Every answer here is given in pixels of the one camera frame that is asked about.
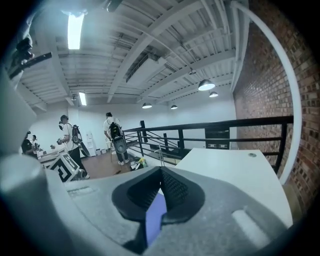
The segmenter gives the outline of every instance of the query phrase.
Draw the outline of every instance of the white countertop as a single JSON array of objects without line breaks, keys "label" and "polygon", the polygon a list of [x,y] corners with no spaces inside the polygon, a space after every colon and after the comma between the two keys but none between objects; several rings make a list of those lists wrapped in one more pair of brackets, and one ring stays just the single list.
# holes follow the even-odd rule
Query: white countertop
[{"label": "white countertop", "polygon": [[270,209],[287,227],[293,224],[285,192],[260,150],[193,148],[176,168],[228,182]]}]

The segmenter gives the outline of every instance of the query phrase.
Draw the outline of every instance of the ceiling lamp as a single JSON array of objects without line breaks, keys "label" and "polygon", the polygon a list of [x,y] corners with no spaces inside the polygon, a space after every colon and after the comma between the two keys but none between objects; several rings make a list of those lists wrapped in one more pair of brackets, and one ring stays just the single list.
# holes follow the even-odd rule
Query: ceiling lamp
[{"label": "ceiling lamp", "polygon": [[150,103],[144,103],[144,104],[142,105],[142,108],[143,108],[143,109],[149,109],[149,108],[152,108],[152,105],[151,105]]},{"label": "ceiling lamp", "polygon": [[80,16],[69,15],[68,19],[68,48],[70,50],[80,49],[81,28],[85,14]]},{"label": "ceiling lamp", "polygon": [[205,79],[205,80],[202,80],[200,83],[199,83],[199,87],[198,87],[198,90],[199,91],[207,91],[207,90],[211,90],[212,88],[215,88],[216,85],[214,83],[212,83],[210,80],[208,79]]},{"label": "ceiling lamp", "polygon": [[217,97],[218,96],[218,93],[216,93],[215,91],[211,92],[209,97],[210,98],[214,98],[214,97]]},{"label": "ceiling lamp", "polygon": [[80,96],[81,104],[82,104],[83,106],[86,106],[86,105],[87,105],[86,94],[83,93],[83,92],[79,92],[79,96]]}]

